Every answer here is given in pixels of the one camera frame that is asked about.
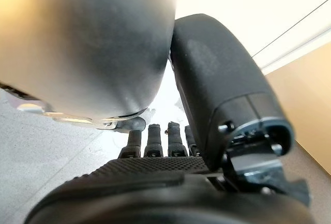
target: beige wall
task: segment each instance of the beige wall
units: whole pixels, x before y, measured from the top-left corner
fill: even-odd
[[[266,77],[299,144],[331,174],[331,43]]]

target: black plastic housing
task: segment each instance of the black plastic housing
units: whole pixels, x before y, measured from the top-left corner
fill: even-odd
[[[205,14],[175,21],[171,61],[194,139],[211,170],[240,135],[264,133],[286,154],[294,133],[243,45]]]
[[[167,64],[176,0],[3,0],[0,83],[54,112],[146,109]]]

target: concrete floor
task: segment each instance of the concrete floor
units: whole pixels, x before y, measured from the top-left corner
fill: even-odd
[[[0,92],[0,223],[22,223],[29,210],[49,191],[75,176],[90,173],[117,158],[127,135],[61,124],[50,118],[13,109]],[[167,128],[169,121],[187,119],[170,67],[155,101],[145,114],[150,123]],[[168,141],[161,134],[164,153]],[[142,147],[147,132],[142,134]],[[331,223],[331,179],[296,147],[283,158],[286,171],[305,177],[313,195],[311,211],[318,224]]]

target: gray curved cover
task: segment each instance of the gray curved cover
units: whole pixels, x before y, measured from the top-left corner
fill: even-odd
[[[167,63],[175,0],[2,0],[0,83],[53,111],[134,114]]]

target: black textured pad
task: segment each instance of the black textured pad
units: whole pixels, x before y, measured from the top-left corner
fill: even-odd
[[[159,171],[199,173],[209,171],[200,157],[126,158],[111,160],[92,172],[91,176],[147,174]]]

